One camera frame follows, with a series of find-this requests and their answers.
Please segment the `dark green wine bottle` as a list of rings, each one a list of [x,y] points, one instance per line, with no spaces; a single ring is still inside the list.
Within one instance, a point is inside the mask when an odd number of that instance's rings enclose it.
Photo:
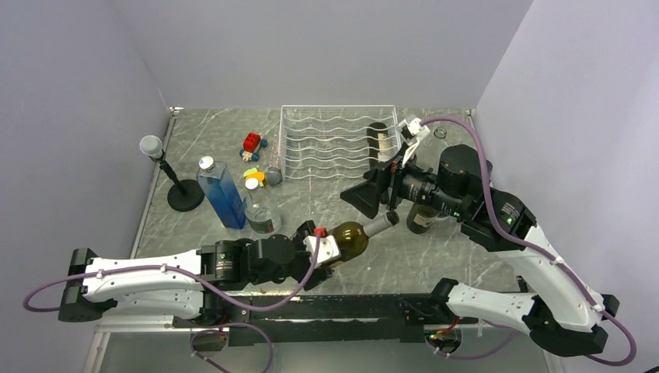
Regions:
[[[394,149],[389,128],[382,122],[374,122],[366,129],[369,168],[376,167],[380,162],[389,160]]]
[[[327,238],[335,242],[338,255],[320,261],[321,268],[333,268],[360,256],[368,247],[369,239],[399,223],[399,215],[388,211],[363,225],[345,221],[329,231]]]

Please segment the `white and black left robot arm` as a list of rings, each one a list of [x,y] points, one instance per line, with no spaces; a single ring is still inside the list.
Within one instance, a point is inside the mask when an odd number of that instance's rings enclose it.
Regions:
[[[221,240],[169,256],[105,259],[89,248],[71,255],[58,320],[91,322],[103,314],[172,315],[213,326],[227,298],[220,291],[295,279],[304,290],[328,275],[322,268],[340,257],[335,238],[312,221],[292,237]]]

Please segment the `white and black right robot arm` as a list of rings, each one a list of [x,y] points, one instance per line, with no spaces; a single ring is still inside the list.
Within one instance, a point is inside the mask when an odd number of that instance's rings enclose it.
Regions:
[[[373,218],[381,204],[394,210],[401,200],[454,218],[462,234],[513,267],[529,293],[497,293],[441,279],[420,303],[427,320],[477,318],[516,329],[552,354],[600,354],[608,339],[601,322],[619,307],[613,295],[588,289],[549,244],[534,214],[515,195],[483,184],[492,169],[467,145],[444,149],[437,170],[404,163],[401,154],[367,171],[362,183],[340,198]]]

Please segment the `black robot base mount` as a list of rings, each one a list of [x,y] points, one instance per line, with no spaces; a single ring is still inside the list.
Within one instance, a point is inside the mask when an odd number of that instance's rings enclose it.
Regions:
[[[431,289],[387,283],[383,288],[371,285],[340,290],[334,281],[302,292],[275,310],[267,306],[282,300],[292,284],[265,286],[260,290],[247,288],[234,291],[237,301],[253,310],[233,305],[217,295],[206,294],[201,314],[192,320],[173,318],[173,327],[228,326],[230,347],[252,346],[262,338],[248,325],[265,332],[274,343],[342,342],[394,340],[421,343],[426,335],[451,333],[463,324],[475,323],[474,318],[456,318],[431,304]]]

